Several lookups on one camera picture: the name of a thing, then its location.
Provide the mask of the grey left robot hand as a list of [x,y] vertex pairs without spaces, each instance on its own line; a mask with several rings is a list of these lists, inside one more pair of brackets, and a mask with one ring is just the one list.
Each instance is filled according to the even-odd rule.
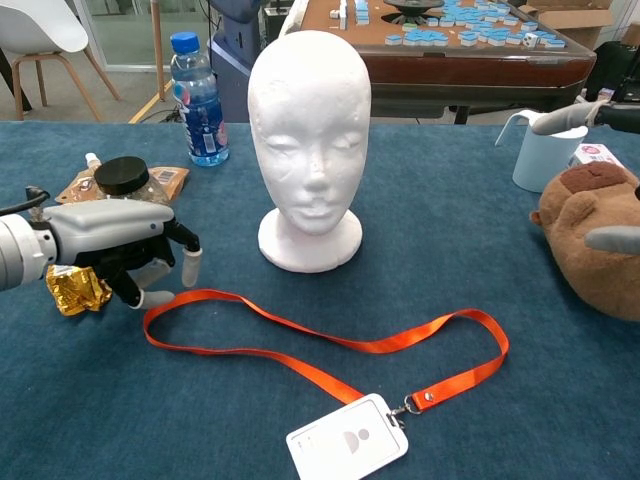
[[159,203],[103,199],[44,209],[56,242],[57,265],[90,267],[124,303],[152,309],[174,299],[146,287],[175,266],[171,241],[183,246],[182,284],[198,280],[203,250],[199,237]]

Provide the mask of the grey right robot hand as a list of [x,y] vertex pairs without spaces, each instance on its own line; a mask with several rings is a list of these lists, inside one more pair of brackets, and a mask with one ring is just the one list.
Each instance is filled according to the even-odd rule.
[[[608,125],[617,131],[638,134],[639,107],[606,100],[577,103],[543,114],[534,122],[532,130],[539,135],[552,135],[596,125]],[[598,227],[585,234],[584,243],[595,250],[638,255],[639,228],[627,225]]]

